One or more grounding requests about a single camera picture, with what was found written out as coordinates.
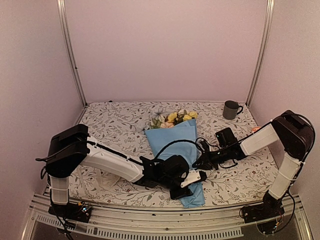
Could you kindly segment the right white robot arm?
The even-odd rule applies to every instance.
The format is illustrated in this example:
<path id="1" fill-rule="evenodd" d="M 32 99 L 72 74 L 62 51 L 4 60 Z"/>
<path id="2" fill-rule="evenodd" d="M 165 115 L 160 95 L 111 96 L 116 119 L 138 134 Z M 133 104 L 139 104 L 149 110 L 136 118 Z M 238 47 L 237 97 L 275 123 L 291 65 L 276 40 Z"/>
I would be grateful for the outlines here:
<path id="1" fill-rule="evenodd" d="M 287 110 L 242 139 L 237 139 L 229 127 L 218 131 L 215 136 L 220 148 L 202 153 L 192 165 L 194 168 L 211 170 L 228 160 L 243 160 L 273 143 L 282 144 L 284 156 L 281 166 L 265 194 L 270 199 L 258 208 L 262 218 L 269 218 L 278 210 L 275 200 L 283 198 L 300 174 L 315 144 L 316 131 L 305 116 Z"/>

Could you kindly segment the grey metal mug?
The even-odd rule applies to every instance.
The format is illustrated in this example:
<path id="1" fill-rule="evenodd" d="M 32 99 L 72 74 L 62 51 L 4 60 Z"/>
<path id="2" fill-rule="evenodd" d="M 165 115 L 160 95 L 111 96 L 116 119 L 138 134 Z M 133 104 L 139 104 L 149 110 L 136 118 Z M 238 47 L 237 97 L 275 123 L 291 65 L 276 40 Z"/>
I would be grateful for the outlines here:
<path id="1" fill-rule="evenodd" d="M 227 120 L 233 120 L 243 111 L 244 107 L 239 105 L 238 102 L 227 100 L 223 106 L 222 116 Z"/>

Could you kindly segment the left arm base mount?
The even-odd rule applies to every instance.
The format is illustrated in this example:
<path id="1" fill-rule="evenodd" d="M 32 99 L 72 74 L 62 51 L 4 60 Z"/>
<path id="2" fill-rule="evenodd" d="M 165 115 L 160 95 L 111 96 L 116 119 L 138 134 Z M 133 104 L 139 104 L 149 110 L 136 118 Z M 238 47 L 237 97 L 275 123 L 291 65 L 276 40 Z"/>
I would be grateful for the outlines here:
<path id="1" fill-rule="evenodd" d="M 92 206 L 83 201 L 79 203 L 68 202 L 66 205 L 51 203 L 48 213 L 67 220 L 89 223 Z"/>

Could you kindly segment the right aluminium frame post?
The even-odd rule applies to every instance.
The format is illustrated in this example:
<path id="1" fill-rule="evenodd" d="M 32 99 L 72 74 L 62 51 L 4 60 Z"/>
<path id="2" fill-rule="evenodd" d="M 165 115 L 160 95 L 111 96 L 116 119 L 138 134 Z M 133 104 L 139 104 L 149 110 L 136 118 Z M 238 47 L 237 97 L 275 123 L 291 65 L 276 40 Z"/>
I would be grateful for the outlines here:
<path id="1" fill-rule="evenodd" d="M 248 109 L 251 107 L 251 105 L 253 103 L 254 96 L 255 96 L 258 82 L 259 82 L 259 78 L 260 78 L 260 74 L 261 74 L 261 70 L 263 67 L 263 62 L 264 62 L 265 53 L 266 53 L 267 46 L 268 46 L 270 31 L 272 28 L 274 8 L 275 8 L 275 0 L 267 0 L 258 56 L 257 56 L 257 60 L 256 60 L 249 92 L 248 92 L 246 102 L 245 102 Z"/>

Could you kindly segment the blue hydrangea stem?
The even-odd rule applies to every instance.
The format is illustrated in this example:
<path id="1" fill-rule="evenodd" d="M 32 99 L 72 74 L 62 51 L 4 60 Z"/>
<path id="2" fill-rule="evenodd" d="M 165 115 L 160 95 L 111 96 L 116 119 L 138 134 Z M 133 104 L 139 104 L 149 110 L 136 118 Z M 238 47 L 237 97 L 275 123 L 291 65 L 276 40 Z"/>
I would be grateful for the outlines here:
<path id="1" fill-rule="evenodd" d="M 164 114 L 164 108 L 159 106 L 154 108 L 148 115 L 143 116 L 136 125 L 136 130 L 139 133 L 142 133 L 146 130 L 150 130 L 152 128 L 153 122 L 152 119 L 161 120 Z"/>

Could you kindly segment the aluminium frame post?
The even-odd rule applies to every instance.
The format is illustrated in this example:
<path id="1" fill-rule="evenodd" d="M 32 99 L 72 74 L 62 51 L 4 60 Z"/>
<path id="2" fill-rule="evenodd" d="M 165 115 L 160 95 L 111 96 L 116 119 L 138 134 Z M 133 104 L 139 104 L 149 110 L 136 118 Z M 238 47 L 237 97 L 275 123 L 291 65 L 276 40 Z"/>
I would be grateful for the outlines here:
<path id="1" fill-rule="evenodd" d="M 79 99 L 81 104 L 85 107 L 87 105 L 87 100 L 85 97 L 84 89 L 81 83 L 78 66 L 76 63 L 73 47 L 72 47 L 72 41 L 71 41 L 71 35 L 70 30 L 68 26 L 68 18 L 67 18 L 67 11 L 66 11 L 66 5 L 64 0 L 57 0 L 57 9 L 58 9 L 58 15 L 62 30 L 62 35 L 64 38 L 64 43 L 67 51 L 68 60 L 70 63 L 71 72 L 73 75 L 73 79 L 75 82 L 75 87 L 77 90 L 77 93 L 79 95 Z"/>
<path id="2" fill-rule="evenodd" d="M 275 0 L 267 0 L 258 56 L 257 56 L 257 60 L 256 60 L 249 92 L 248 92 L 246 102 L 245 102 L 248 109 L 251 107 L 251 105 L 253 103 L 254 96 L 255 96 L 258 82 L 259 82 L 259 78 L 260 78 L 260 74 L 261 74 L 261 70 L 263 67 L 263 62 L 264 62 L 265 53 L 266 53 L 267 46 L 268 46 L 270 31 L 272 28 L 274 8 L 275 8 Z"/>

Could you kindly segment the front aluminium rail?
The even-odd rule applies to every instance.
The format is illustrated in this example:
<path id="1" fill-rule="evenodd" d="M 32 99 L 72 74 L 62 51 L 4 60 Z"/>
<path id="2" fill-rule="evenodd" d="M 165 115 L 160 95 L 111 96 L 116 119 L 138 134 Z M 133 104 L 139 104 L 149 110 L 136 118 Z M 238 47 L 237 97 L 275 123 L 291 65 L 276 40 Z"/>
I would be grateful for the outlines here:
<path id="1" fill-rule="evenodd" d="M 89 222 L 49 214 L 50 199 L 35 194 L 29 205 L 24 240 L 313 240 L 298 195 L 282 201 L 284 215 L 254 222 L 240 216 L 242 204 L 142 207 L 91 204 Z"/>

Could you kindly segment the cream printed ribbon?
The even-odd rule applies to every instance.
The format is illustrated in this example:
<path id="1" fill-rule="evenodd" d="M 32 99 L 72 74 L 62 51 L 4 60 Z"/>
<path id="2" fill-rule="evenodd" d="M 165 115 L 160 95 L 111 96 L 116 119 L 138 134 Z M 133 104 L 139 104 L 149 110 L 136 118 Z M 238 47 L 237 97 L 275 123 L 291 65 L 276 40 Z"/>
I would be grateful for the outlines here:
<path id="1" fill-rule="evenodd" d="M 81 168 L 79 166 L 76 168 L 76 172 L 78 174 L 79 181 L 80 181 L 80 184 L 81 184 L 84 192 L 86 194 L 88 194 L 89 191 L 88 191 L 87 187 L 85 186 L 83 174 L 82 174 Z M 97 181 L 98 186 L 103 190 L 107 190 L 107 189 L 113 187 L 121 178 L 120 176 L 112 174 L 110 172 L 107 172 L 106 175 L 102 175 L 102 173 L 103 173 L 103 171 L 98 170 L 98 172 L 96 173 L 95 179 Z"/>

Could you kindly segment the yellow flower stem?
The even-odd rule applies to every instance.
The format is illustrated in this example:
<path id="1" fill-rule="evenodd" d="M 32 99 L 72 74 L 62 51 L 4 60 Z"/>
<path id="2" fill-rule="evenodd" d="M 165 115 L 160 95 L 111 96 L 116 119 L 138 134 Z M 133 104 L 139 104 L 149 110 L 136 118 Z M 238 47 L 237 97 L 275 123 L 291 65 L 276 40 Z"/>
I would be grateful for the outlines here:
<path id="1" fill-rule="evenodd" d="M 169 123 L 177 125 L 188 120 L 196 119 L 197 117 L 198 113 L 196 111 L 187 111 L 185 109 L 180 109 L 176 112 L 170 113 L 166 117 L 166 120 Z"/>

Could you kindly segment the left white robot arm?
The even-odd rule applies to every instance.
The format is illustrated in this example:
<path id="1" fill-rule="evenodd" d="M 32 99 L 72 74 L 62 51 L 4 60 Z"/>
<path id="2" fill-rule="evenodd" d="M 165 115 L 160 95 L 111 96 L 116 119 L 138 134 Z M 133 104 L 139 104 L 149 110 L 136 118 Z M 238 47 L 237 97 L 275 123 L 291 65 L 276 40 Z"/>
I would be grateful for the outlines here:
<path id="1" fill-rule="evenodd" d="M 84 124 L 75 125 L 51 138 L 48 156 L 42 158 L 50 179 L 50 199 L 63 216 L 74 213 L 69 202 L 69 176 L 79 166 L 90 166 L 119 176 L 138 186 L 163 186 L 171 199 L 189 196 L 189 185 L 200 179 L 181 155 L 166 160 L 136 157 L 102 145 L 89 135 Z"/>

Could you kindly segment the blue wrapping paper sheet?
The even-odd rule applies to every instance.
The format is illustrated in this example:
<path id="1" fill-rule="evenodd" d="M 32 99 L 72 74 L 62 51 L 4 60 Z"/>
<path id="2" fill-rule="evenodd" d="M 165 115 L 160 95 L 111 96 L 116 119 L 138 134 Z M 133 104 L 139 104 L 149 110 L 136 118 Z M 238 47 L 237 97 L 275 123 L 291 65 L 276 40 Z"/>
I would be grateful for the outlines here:
<path id="1" fill-rule="evenodd" d="M 198 149 L 194 144 L 198 138 L 195 119 L 186 120 L 170 128 L 145 130 L 144 133 L 154 156 L 156 156 L 167 144 L 179 140 L 180 142 L 167 147 L 159 155 L 159 158 L 167 160 L 173 155 L 180 155 L 186 160 L 189 168 L 193 168 L 192 164 L 198 158 Z M 204 205 L 205 198 L 202 183 L 193 183 L 188 188 L 193 195 L 181 198 L 181 204 L 185 208 L 195 208 Z"/>

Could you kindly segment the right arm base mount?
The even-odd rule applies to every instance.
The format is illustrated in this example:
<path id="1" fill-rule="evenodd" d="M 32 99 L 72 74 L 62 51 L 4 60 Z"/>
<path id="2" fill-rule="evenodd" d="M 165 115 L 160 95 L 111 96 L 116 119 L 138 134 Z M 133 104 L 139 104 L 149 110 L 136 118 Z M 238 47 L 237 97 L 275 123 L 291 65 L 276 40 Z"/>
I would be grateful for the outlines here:
<path id="1" fill-rule="evenodd" d="M 264 203 L 245 205 L 239 210 L 239 216 L 247 223 L 256 223 L 257 230 L 267 236 L 273 235 L 283 222 L 285 210 L 282 204 L 271 208 Z"/>

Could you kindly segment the orange patterned bowl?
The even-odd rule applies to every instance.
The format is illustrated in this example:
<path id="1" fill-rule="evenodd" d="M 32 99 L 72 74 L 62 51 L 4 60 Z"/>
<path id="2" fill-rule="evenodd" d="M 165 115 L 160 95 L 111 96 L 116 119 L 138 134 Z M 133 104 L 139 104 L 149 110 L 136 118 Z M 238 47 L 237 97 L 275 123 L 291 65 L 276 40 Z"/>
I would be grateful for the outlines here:
<path id="1" fill-rule="evenodd" d="M 252 128 L 251 132 L 252 132 L 252 133 L 255 133 L 255 132 L 257 132 L 257 131 L 260 130 L 260 129 L 261 129 L 260 126 L 256 126 L 256 127 Z"/>

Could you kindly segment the left aluminium frame post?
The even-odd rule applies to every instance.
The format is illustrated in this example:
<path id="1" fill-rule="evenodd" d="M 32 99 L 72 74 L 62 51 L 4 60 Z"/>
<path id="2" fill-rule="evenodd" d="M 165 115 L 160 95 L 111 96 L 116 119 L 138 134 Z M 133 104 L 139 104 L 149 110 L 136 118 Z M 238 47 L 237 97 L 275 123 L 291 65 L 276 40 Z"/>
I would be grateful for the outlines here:
<path id="1" fill-rule="evenodd" d="M 70 63 L 71 72 L 73 75 L 73 79 L 75 82 L 75 87 L 77 90 L 77 93 L 79 95 L 79 99 L 81 104 L 85 107 L 87 105 L 87 100 L 85 97 L 84 89 L 81 83 L 78 66 L 76 63 L 73 47 L 72 47 L 72 41 L 71 41 L 71 35 L 70 30 L 68 26 L 68 18 L 67 18 L 67 11 L 66 11 L 66 5 L 64 0 L 57 0 L 57 9 L 58 9 L 58 15 L 62 30 L 62 35 L 64 38 L 64 43 L 67 51 L 68 60 Z"/>

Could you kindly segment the floral patterned table mat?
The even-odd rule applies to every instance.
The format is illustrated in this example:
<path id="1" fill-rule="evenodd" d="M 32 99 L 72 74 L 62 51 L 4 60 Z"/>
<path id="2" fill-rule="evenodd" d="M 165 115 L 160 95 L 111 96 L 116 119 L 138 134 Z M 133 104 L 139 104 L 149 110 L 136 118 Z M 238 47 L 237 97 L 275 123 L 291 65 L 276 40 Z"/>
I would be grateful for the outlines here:
<path id="1" fill-rule="evenodd" d="M 224 128 L 231 128 L 234 135 L 242 139 L 256 126 L 247 108 L 234 120 L 224 119 L 221 102 L 95 102 L 87 107 L 81 123 L 87 125 L 89 132 L 103 145 L 150 159 L 153 154 L 147 137 L 136 130 L 136 125 L 157 107 L 163 107 L 164 115 L 181 109 L 197 112 L 197 134 L 214 145 L 217 144 L 216 132 Z M 90 166 L 79 167 L 89 193 L 83 190 L 75 170 L 69 177 L 71 199 L 135 207 L 182 207 L 179 200 L 170 199 L 169 191 L 160 186 L 148 188 L 120 179 L 113 187 L 101 189 L 96 180 L 98 171 Z M 274 182 L 277 172 L 277 165 L 268 148 L 240 160 L 237 166 L 233 166 L 232 161 L 225 162 L 218 170 L 207 172 L 207 180 L 202 184 L 205 205 L 260 201 Z"/>

